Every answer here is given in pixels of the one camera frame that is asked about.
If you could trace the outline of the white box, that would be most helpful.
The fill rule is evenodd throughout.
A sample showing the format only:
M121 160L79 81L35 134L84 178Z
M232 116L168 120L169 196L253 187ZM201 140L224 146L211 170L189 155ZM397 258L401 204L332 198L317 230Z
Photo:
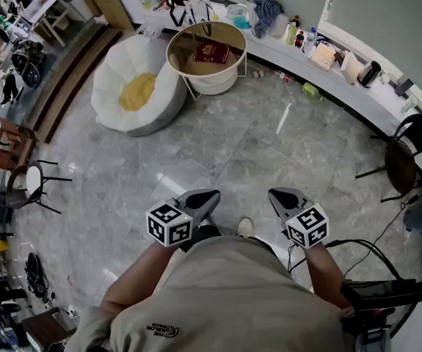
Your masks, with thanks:
M341 64L341 72L349 84L357 82L357 76L362 68L362 63L351 51L344 52L343 62Z

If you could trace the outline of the clear plastic bag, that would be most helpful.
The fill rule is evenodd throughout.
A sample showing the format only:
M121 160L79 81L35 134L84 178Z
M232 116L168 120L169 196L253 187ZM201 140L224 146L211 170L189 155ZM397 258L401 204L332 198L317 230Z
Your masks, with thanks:
M145 23L141 26L140 31L149 38L157 38L161 35L164 27L156 24Z

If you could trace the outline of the egg-shaped white yellow beanbag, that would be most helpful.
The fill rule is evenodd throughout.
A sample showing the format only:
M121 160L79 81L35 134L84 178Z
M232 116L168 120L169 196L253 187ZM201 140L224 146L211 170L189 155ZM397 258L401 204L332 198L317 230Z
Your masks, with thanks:
M182 109L187 88L167 61L168 42L134 35L113 45L94 74L91 105L104 127L131 136L147 136L172 122ZM155 77L153 91L143 106L132 110L120 97L141 75Z

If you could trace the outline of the white curved counter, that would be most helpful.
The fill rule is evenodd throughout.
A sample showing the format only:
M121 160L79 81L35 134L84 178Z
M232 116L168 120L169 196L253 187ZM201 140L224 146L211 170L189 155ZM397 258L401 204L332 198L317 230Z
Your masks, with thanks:
M362 87L358 83L349 84L337 64L329 70L322 70L313 64L310 57L303 54L301 49L287 45L283 37L277 39L267 35L258 39L249 29L244 29L242 33L246 37L249 54L298 75L330 93L385 133L392 130L404 118L420 111L420 107L415 106L402 112L406 100L398 96L390 85L379 81L375 81L369 88Z

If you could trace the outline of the person's right forearm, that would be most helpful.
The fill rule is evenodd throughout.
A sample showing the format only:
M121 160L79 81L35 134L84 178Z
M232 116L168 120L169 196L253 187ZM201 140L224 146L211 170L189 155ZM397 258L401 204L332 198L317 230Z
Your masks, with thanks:
M341 293L345 277L327 248L318 243L306 249L305 259L314 293L341 309L345 318L353 317L354 307Z

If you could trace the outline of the dark wooden side table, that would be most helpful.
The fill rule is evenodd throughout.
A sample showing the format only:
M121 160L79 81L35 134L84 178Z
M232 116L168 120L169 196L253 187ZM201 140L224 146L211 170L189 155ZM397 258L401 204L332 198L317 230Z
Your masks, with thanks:
M26 338L39 352L46 352L52 344L71 337L76 327L65 310L54 307L21 321Z

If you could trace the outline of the black chair with white seat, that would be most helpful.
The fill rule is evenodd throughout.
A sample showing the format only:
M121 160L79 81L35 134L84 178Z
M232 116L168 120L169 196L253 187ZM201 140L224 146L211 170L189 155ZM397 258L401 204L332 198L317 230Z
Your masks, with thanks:
M52 166L58 165L57 162L36 160L29 164L17 166L11 171L5 190L7 208L18 210L30 204L37 204L56 214L62 214L59 210L51 208L41 202L42 195L46 195L46 192L44 192L44 185L49 181L72 182L72 180L64 177L45 176L43 164ZM15 188L15 180L20 175L25 175L25 187Z

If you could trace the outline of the round glass-top side table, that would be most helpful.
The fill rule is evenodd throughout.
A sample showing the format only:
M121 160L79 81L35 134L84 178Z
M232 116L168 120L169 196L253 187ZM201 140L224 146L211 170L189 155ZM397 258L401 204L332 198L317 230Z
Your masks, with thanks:
M196 62L193 54L201 43L230 47L225 64ZM247 75L247 40L235 26L219 21L201 22L177 33L167 46L167 61L181 76L194 100L228 91Z

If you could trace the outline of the person's white shoe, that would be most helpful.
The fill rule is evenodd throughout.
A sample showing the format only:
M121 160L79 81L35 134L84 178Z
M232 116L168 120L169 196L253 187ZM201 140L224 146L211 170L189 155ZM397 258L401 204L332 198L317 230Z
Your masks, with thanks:
M243 218L237 226L237 235L243 238L251 238L254 236L254 229L252 220L250 218Z

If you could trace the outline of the blue checked cloth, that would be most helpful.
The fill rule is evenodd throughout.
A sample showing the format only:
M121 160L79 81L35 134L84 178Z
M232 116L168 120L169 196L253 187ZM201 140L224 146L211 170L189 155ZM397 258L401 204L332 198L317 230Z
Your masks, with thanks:
M284 13L283 6L277 0L252 0L258 22L253 26L253 34L261 39L272 26L278 15Z

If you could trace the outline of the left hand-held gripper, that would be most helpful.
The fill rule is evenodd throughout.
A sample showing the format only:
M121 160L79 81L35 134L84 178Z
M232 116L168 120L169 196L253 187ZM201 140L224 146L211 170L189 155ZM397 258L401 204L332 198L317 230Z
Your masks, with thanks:
M146 212L146 231L162 246L179 246L190 241L205 220L209 221L220 199L218 190L198 189L160 201Z

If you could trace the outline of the black rolling bag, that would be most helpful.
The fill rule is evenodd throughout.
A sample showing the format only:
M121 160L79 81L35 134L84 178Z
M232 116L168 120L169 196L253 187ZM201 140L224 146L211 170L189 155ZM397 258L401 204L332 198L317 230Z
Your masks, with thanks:
M28 87L37 88L41 79L39 68L31 62L27 62L21 72L21 78Z

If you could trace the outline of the black equipment bundle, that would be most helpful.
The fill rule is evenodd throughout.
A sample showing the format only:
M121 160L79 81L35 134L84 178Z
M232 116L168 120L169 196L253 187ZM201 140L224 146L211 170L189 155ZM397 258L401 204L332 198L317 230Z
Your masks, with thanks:
M35 253L29 253L24 270L26 272L28 290L37 298L45 301L47 299L48 285L45 282L40 259Z

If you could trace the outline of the wooden steps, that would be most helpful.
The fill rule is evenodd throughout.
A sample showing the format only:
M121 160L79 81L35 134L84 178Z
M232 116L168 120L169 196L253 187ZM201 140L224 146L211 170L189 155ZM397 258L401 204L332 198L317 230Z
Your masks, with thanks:
M108 50L123 36L121 29L94 23L67 47L54 67L27 120L39 141L49 143L65 112Z

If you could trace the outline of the black wicker chair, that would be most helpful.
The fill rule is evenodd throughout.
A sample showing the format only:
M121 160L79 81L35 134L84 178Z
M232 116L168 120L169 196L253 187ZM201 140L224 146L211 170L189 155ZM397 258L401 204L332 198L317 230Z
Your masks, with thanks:
M397 127L395 133L388 138L384 155L384 164L355 177L367 177L379 172L385 172L392 187L399 193L381 202L401 199L411 190L422 186L422 175L418 174L416 158L422 154L422 114L412 114L406 117Z

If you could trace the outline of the maroon book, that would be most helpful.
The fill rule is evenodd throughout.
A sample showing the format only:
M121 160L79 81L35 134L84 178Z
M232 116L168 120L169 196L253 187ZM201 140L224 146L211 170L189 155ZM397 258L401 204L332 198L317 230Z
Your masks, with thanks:
M228 59L230 47L223 43L201 43L193 54L196 62L210 62L225 64Z

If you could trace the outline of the white table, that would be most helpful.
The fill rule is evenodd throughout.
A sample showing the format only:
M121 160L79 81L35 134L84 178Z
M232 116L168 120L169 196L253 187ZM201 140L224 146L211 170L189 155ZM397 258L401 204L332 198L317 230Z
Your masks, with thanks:
M58 4L63 11L59 15L49 15L49 10L52 10ZM86 21L84 16L71 3L65 0L34 0L21 13L21 17L30 23L33 29L39 26L49 39L54 38L62 47L65 47L65 42L55 28L68 15L72 15L75 21Z

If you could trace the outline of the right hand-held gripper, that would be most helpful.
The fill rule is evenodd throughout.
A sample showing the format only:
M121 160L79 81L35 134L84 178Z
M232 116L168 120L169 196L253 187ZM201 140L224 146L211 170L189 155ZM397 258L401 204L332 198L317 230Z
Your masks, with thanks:
M329 236L329 219L319 203L311 201L295 188L268 190L269 201L281 219L288 239L309 249Z

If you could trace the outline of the green packet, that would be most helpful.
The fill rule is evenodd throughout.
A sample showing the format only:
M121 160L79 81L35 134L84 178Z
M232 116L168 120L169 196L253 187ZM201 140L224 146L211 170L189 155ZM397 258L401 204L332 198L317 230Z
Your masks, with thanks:
M302 92L311 100L321 100L321 95L319 90L310 84L309 82L305 82L302 86Z

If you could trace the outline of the clear water bottle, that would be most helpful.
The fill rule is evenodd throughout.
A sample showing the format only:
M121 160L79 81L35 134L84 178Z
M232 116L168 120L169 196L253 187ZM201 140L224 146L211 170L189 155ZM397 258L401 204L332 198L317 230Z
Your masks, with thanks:
M317 38L316 27L312 27L310 31L307 32L306 39L302 47L302 52L305 55L308 55L312 51L312 48L314 47L314 44L316 42L316 38Z

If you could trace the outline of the light wooden panel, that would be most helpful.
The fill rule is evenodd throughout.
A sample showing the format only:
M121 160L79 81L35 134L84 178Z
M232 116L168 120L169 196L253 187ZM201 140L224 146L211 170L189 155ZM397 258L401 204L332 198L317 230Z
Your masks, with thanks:
M132 22L120 0L94 0L108 24L116 29L133 30Z

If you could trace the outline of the person's left forearm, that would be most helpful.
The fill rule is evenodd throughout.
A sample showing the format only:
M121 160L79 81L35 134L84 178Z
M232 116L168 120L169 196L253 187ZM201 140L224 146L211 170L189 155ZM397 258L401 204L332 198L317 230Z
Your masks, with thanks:
M150 297L177 249L177 246L151 244L109 287L100 308L116 317L123 310Z

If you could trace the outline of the brown paper bag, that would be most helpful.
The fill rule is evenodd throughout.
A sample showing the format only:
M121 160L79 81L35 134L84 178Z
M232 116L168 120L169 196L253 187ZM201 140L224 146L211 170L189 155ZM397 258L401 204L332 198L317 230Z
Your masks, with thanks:
M320 43L316 46L310 56L310 61L322 70L328 71L335 61L336 54L337 51L335 48Z

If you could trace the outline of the person's beige t-shirt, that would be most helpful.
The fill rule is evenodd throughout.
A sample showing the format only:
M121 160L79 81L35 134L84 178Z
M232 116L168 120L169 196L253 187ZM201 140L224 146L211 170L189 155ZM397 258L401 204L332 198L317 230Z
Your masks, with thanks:
M349 352L343 318L278 259L188 252L150 297L116 317L85 309L65 352Z

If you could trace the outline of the electric kettle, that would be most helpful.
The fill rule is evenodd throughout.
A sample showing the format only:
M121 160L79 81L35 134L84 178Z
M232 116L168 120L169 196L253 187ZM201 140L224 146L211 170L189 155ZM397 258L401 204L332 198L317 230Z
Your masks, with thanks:
M370 88L380 74L382 68L377 61L366 63L357 74L357 80L361 86Z

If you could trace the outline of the black waist pack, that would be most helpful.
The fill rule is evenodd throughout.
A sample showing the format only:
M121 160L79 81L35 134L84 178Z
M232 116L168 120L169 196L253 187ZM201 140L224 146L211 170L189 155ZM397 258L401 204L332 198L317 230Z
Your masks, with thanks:
M341 294L354 308L343 320L343 330L354 337L354 352L390 352L388 318L398 307L422 302L422 282L414 279L353 282L341 285Z

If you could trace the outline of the brown wooden cabinet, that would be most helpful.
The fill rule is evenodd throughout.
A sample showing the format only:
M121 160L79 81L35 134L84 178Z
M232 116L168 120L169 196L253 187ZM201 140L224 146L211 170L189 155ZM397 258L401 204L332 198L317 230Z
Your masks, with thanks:
M0 169L27 164L36 143L33 130L0 117Z

